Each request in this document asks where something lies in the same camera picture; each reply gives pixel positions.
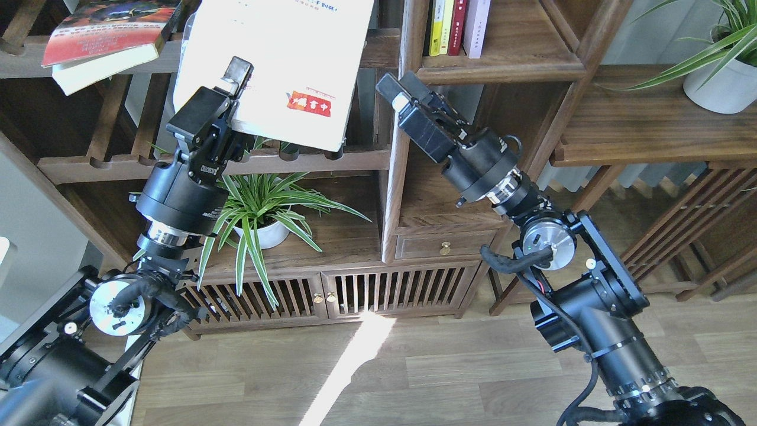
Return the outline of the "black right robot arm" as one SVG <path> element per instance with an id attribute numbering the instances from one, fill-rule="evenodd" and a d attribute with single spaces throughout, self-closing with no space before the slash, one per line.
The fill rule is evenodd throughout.
<path id="1" fill-rule="evenodd" d="M 576 348 L 590 364 L 586 388 L 559 425 L 743 425 L 702 386 L 680 386 L 633 322 L 649 300 L 585 211 L 557 209 L 519 170 L 519 154 L 489 128 L 475 131 L 413 73 L 387 73 L 376 86 L 397 124 L 460 192 L 458 205 L 489 199 L 520 228 L 512 258 L 480 253 L 532 291 L 535 328 L 553 351 Z"/>

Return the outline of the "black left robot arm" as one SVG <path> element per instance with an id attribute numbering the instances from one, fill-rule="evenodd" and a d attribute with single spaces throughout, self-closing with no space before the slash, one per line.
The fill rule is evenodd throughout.
<path id="1" fill-rule="evenodd" d="M 218 180 L 244 143 L 232 129 L 253 65 L 230 60 L 213 88 L 201 86 L 169 121 L 173 161 L 159 162 L 132 196 L 148 220 L 134 272 L 78 270 L 2 342 L 3 425 L 105 425 L 140 381 L 132 371 L 160 338 L 205 318 L 179 294 L 197 281 L 191 263 L 214 227 L 228 192 Z"/>

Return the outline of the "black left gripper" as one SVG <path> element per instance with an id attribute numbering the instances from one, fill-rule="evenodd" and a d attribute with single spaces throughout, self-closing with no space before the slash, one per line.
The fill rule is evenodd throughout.
<path id="1" fill-rule="evenodd" d="M 172 163 L 155 164 L 136 201 L 141 215 L 187 234 L 211 234 L 229 195 L 216 182 L 229 160 L 241 161 L 244 150 L 229 124 L 232 113 L 225 111 L 253 70 L 253 64 L 233 56 L 222 77 L 222 92 L 199 87 L 168 121 L 167 131 L 179 146 Z"/>

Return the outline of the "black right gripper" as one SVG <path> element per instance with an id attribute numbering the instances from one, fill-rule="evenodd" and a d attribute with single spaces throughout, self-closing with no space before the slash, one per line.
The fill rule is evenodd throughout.
<path id="1" fill-rule="evenodd" d="M 399 113 L 399 127 L 433 162 L 444 165 L 442 175 L 460 193 L 457 206 L 490 200 L 495 208 L 522 204 L 522 175 L 518 157 L 491 129 L 474 132 L 442 95 L 430 90 L 408 71 L 402 84 L 386 73 L 376 91 Z"/>

